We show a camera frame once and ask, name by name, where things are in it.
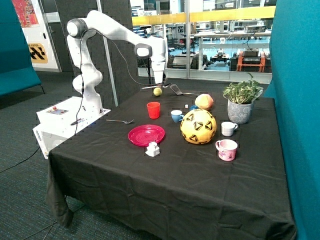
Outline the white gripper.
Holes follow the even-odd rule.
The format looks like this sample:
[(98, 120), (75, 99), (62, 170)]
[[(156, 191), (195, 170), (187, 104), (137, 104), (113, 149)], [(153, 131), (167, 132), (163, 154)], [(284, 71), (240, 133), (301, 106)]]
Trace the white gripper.
[(163, 82), (165, 66), (165, 61), (153, 61), (151, 63), (155, 84), (161, 84)]

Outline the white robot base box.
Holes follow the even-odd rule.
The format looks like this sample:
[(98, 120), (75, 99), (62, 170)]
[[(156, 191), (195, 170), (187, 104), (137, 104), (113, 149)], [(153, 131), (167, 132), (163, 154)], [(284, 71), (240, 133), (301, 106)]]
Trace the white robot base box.
[[(106, 108), (90, 109), (85, 99), (78, 96), (72, 96), (38, 111), (36, 114), (40, 124), (33, 128), (33, 133), (44, 158), (48, 159), (52, 149), (110, 111)], [(78, 119), (84, 119), (84, 121), (71, 125)]]

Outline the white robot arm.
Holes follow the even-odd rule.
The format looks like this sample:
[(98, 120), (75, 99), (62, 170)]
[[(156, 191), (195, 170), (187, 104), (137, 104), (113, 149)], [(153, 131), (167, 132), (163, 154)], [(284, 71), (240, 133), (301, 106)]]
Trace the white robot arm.
[(97, 10), (90, 11), (85, 18), (70, 20), (67, 23), (67, 32), (67, 44), (73, 64), (81, 71), (72, 84), (84, 97), (82, 103), (87, 113), (98, 115), (103, 112), (101, 97), (95, 90), (103, 76), (94, 66), (87, 47), (87, 40), (96, 33), (109, 40), (122, 40), (133, 44), (137, 57), (151, 60), (155, 83), (158, 85), (163, 82), (168, 52), (164, 38), (153, 35), (143, 38)]

